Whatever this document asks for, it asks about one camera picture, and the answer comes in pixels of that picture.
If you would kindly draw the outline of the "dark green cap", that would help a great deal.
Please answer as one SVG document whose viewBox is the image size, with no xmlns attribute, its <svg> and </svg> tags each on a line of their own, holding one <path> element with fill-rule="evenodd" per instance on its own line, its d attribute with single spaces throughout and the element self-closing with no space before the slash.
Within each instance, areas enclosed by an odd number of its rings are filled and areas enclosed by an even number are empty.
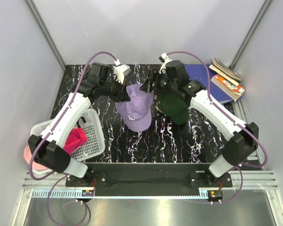
<svg viewBox="0 0 283 226">
<path fill-rule="evenodd" d="M 188 105 L 174 92 L 156 95 L 154 104 L 161 113 L 170 117 L 177 125 L 185 124 L 189 120 Z"/>
</svg>

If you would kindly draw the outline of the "purple cap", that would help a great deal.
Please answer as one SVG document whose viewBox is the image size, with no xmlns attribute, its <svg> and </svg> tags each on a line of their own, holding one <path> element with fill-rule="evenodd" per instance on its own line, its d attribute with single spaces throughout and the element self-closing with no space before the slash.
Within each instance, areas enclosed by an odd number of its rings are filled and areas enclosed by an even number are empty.
<svg viewBox="0 0 283 226">
<path fill-rule="evenodd" d="M 130 101 L 115 103 L 125 125 L 134 132 L 143 132 L 151 125 L 151 106 L 154 94 L 140 90 L 142 84 L 126 87 Z"/>
</svg>

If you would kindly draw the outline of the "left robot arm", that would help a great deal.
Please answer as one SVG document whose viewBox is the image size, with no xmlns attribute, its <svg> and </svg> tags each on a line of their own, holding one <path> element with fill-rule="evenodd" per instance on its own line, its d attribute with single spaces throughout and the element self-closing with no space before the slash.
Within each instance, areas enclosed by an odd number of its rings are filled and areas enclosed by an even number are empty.
<svg viewBox="0 0 283 226">
<path fill-rule="evenodd" d="M 89 71 L 84 69 L 75 91 L 69 94 L 50 125 L 40 135 L 29 137 L 29 166 L 35 162 L 52 172 L 73 175 L 81 186 L 88 186 L 92 182 L 88 167 L 73 159 L 63 147 L 75 123 L 97 98 L 108 96 L 117 103 L 130 101 L 125 81 L 130 72 L 130 66 L 118 61 L 114 66 L 93 63 Z"/>
</svg>

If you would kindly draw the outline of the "red mesh cap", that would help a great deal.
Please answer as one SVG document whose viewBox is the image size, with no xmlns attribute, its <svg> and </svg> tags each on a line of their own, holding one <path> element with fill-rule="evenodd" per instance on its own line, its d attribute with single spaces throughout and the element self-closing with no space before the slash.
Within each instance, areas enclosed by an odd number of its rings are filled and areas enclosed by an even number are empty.
<svg viewBox="0 0 283 226">
<path fill-rule="evenodd" d="M 82 128 L 73 128 L 68 135 L 63 150 L 72 154 L 79 147 L 87 142 L 87 137 Z"/>
</svg>

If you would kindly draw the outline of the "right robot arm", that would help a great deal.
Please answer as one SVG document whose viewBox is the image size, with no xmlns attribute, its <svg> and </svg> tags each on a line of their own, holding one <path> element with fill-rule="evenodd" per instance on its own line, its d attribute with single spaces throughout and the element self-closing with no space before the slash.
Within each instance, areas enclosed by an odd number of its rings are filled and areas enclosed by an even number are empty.
<svg viewBox="0 0 283 226">
<path fill-rule="evenodd" d="M 201 82 L 190 79 L 181 61 L 165 61 L 160 69 L 151 69 L 140 90 L 155 95 L 173 92 L 221 131 L 227 142 L 222 154 L 211 163 L 204 176 L 207 185 L 217 186 L 226 172 L 257 150 L 257 124 L 247 124 L 231 114 L 208 93 Z"/>
</svg>

